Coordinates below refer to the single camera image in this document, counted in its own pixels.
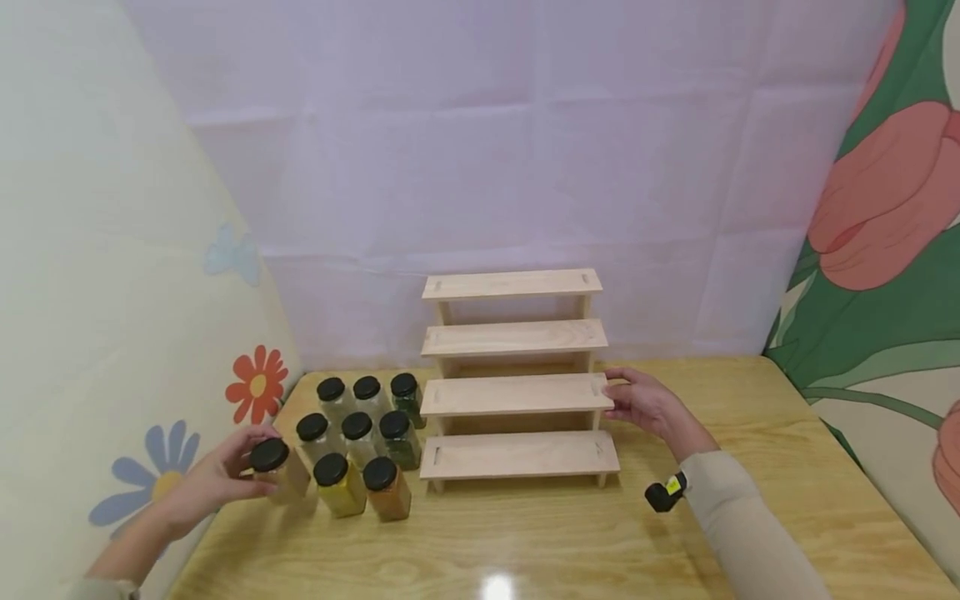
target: light blue flower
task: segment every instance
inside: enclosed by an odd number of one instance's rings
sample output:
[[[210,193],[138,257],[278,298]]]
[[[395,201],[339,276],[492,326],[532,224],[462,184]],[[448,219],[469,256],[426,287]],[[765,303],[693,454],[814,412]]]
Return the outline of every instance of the light blue flower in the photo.
[[[156,474],[140,465],[129,456],[121,456],[113,461],[113,476],[123,483],[137,486],[139,490],[120,492],[109,496],[93,507],[87,518],[97,527],[112,525],[121,519],[134,515],[137,511],[159,499],[176,485],[193,464],[200,446],[200,434],[195,433],[184,443],[186,421],[178,420],[170,427],[170,435],[164,437],[163,428],[154,425],[147,431],[143,444],[147,455],[154,464]],[[129,521],[125,521],[111,537]]]
[[[217,230],[217,239],[206,249],[204,273],[219,275],[236,271],[250,286],[260,284],[260,258],[249,233],[239,241],[233,239],[233,224],[224,223]]]

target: tabletop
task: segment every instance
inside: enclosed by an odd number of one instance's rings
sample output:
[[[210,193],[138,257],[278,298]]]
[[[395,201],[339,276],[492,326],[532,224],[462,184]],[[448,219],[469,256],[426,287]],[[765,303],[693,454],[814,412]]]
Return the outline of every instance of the tabletop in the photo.
[[[762,357],[630,363],[680,396],[763,497],[836,599],[960,598],[943,571],[830,436],[777,367]],[[312,372],[276,418],[289,442],[317,412],[315,388],[398,371]],[[411,371],[420,382],[432,370]],[[732,598],[684,502],[668,514],[646,487],[677,465],[636,427],[604,422],[622,470],[604,489],[589,477],[448,482],[428,491],[406,473],[410,518],[372,510],[333,519],[267,500],[226,506],[210,524],[170,598]],[[432,435],[432,425],[421,430]]]

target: sleeve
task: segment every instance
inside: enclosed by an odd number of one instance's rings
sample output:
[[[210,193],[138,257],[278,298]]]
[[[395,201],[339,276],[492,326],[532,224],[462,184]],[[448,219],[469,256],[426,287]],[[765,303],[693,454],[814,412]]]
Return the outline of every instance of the sleeve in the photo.
[[[694,454],[681,463],[684,497],[738,600],[829,600],[823,579],[730,454]]]
[[[66,600],[139,600],[140,592],[129,581],[82,579],[66,592]]]

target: wooden step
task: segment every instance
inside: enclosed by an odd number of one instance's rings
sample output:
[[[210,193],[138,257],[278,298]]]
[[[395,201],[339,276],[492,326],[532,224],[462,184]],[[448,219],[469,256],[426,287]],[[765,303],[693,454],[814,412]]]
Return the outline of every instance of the wooden step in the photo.
[[[602,292],[593,269],[436,275],[426,279],[424,300],[476,300],[532,296],[582,296]]]
[[[619,471],[613,439],[603,430],[428,438],[420,462],[420,479],[441,484],[453,479],[598,475],[602,486],[607,474]]]
[[[423,391],[425,417],[572,413],[613,408],[602,373],[431,379]]]
[[[427,327],[422,356],[454,358],[585,352],[607,347],[599,319]]]

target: hand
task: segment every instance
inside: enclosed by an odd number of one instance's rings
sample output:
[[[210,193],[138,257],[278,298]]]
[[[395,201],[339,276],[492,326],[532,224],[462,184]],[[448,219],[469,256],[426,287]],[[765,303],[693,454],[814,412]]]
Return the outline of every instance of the hand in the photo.
[[[250,425],[234,431],[197,463],[183,480],[156,503],[179,540],[205,517],[234,500],[257,498],[274,491],[273,484],[240,473],[250,467],[250,451],[280,434],[272,425]]]
[[[607,369],[604,374],[607,379],[628,381],[604,388],[604,395],[613,400],[608,419],[631,422],[664,440],[678,463],[693,454],[720,449],[677,395],[655,377],[626,367]]]
[[[672,416],[685,410],[684,404],[655,377],[629,367],[604,371],[607,379],[626,379],[629,383],[608,385],[604,396],[613,400],[607,419],[631,422],[660,439],[667,435]]]

